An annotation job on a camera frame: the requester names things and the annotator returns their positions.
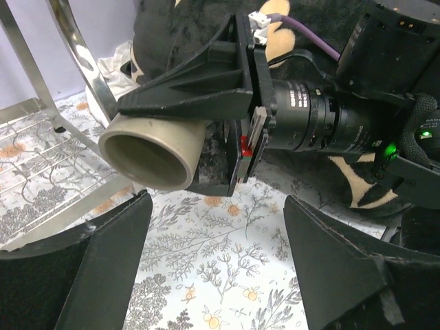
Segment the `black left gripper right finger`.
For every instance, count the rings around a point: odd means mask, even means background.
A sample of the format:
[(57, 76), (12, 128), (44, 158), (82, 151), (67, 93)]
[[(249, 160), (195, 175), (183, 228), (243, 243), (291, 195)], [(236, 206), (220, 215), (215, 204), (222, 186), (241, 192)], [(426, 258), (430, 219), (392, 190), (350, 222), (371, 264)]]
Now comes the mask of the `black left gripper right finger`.
[(376, 239), (293, 197), (284, 218), (310, 329), (438, 329), (439, 212), (413, 208)]

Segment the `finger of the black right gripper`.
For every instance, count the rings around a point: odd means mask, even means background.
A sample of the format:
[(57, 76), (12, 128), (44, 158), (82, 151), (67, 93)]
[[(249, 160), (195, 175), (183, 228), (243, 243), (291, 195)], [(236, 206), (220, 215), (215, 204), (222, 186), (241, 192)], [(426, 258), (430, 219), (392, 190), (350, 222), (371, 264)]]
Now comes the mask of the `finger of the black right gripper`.
[(196, 54), (162, 76), (120, 97), (125, 116), (188, 120), (240, 120), (254, 104), (250, 24), (228, 14)]

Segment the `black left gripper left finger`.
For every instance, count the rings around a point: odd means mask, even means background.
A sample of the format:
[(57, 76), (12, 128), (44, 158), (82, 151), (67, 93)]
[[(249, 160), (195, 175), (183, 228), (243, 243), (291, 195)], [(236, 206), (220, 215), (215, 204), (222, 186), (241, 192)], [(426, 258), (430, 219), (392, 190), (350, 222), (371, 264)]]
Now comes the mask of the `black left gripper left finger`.
[(142, 191), (90, 221), (1, 251), (1, 328), (121, 329), (152, 209)]

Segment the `olive grey mug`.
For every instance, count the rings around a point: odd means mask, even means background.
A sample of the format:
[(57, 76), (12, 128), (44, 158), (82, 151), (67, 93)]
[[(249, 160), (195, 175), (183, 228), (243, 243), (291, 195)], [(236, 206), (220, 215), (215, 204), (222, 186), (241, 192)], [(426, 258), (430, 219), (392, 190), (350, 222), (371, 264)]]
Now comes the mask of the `olive grey mug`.
[(121, 175), (158, 190), (193, 182), (206, 136), (201, 120), (117, 115), (100, 136), (101, 156)]

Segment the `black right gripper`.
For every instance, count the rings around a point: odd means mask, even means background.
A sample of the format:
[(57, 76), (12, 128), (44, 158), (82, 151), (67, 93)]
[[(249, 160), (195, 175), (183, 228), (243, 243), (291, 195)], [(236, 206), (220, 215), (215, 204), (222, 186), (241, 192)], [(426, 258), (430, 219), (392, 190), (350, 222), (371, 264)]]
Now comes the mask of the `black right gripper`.
[(253, 175), (264, 149), (342, 153), (358, 158), (379, 144), (373, 104), (310, 82), (273, 80), (264, 47), (251, 37), (254, 104), (244, 119), (211, 122), (187, 191), (232, 196)]

